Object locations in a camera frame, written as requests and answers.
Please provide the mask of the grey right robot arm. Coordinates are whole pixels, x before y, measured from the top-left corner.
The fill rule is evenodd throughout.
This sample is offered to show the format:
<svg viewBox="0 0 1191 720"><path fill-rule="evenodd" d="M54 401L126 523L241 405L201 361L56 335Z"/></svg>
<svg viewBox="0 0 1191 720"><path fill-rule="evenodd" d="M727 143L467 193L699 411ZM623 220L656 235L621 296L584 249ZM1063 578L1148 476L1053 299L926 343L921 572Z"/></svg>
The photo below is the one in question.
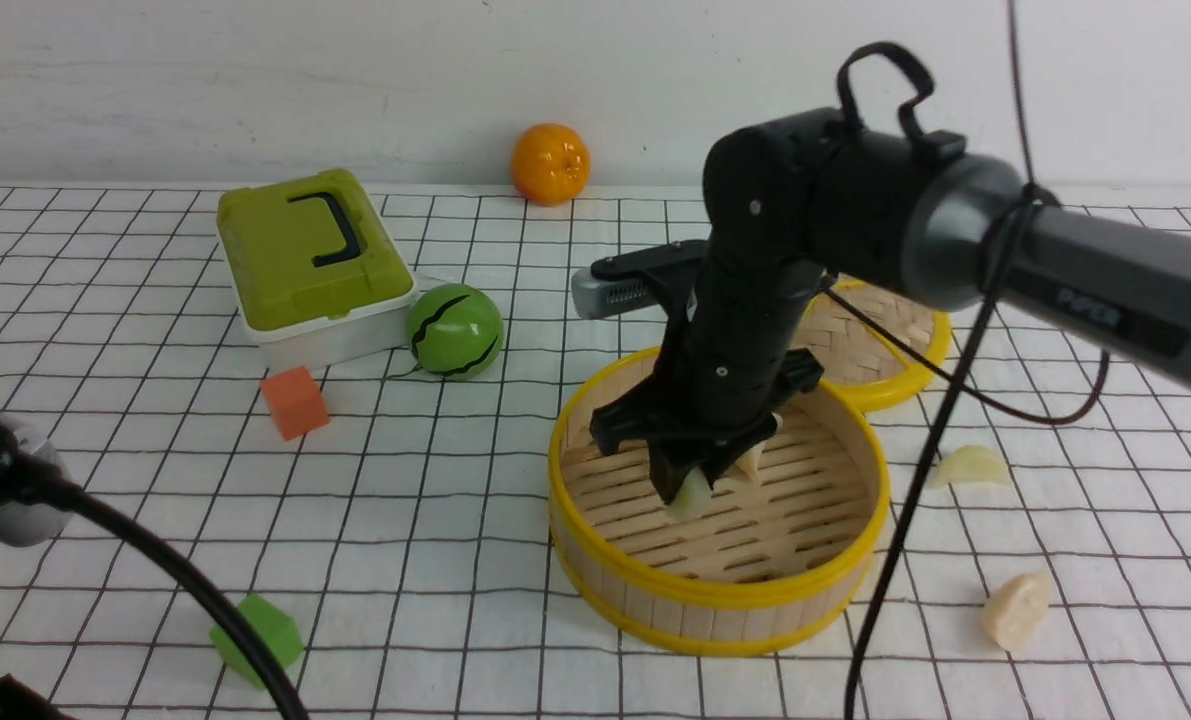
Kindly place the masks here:
<svg viewBox="0 0 1191 720"><path fill-rule="evenodd" d="M944 313L1000 299L1191 392L1191 237L1024 198L1005 161L962 136L909 137L813 109L738 129L703 173L704 242L632 252L576 274L584 317L635 287L667 311L649 378L592 413L596 446L646 442L665 503L691 471L717 480L773 434L822 368L791 340L825 273Z"/></svg>

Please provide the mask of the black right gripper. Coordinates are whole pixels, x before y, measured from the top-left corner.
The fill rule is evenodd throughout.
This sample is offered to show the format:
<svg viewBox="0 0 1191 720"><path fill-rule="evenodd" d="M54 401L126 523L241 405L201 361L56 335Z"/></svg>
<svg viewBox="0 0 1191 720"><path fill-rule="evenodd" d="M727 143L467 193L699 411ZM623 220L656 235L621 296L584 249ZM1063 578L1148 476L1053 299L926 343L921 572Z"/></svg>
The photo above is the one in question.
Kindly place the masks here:
<svg viewBox="0 0 1191 720"><path fill-rule="evenodd" d="M715 478L767 437L767 422L822 374L791 351L823 269L791 258L757 267L696 255L621 255L590 267L603 284L641 284L663 307L667 328L650 377L594 411L596 447L613 453L646 442L649 478L669 503L696 468Z"/></svg>

